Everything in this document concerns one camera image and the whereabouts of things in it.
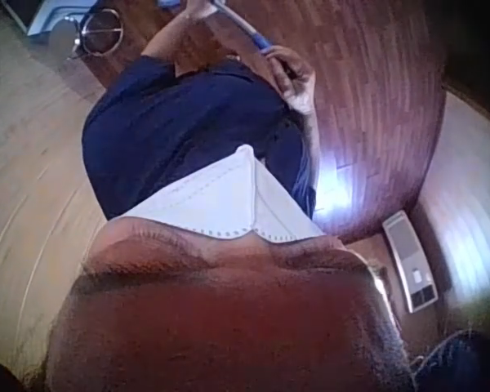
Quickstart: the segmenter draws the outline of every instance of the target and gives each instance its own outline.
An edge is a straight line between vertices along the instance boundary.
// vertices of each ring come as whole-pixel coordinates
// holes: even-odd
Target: blue toothbrush handle
[[[272,43],[260,33],[254,33],[251,35],[251,38],[260,51],[264,51],[265,49],[272,47]]]

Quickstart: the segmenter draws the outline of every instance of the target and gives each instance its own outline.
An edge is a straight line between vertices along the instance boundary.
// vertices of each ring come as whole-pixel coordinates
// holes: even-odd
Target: wall-mounted air conditioner
[[[404,211],[383,222],[410,313],[438,300],[438,290],[419,238]]]

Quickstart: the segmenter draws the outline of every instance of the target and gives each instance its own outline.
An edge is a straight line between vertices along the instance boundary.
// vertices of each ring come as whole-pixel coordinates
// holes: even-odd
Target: person
[[[311,220],[319,130],[308,62],[268,50],[275,88],[236,60],[175,75],[182,38],[213,12],[188,0],[85,122],[85,168],[108,222],[36,385],[413,390],[369,269]]]

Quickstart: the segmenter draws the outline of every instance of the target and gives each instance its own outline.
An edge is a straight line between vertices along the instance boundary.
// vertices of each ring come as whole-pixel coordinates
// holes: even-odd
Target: chair
[[[118,48],[122,39],[120,15],[112,8],[103,8],[67,14],[52,28],[49,48],[52,55],[61,61],[83,56],[106,56]]]

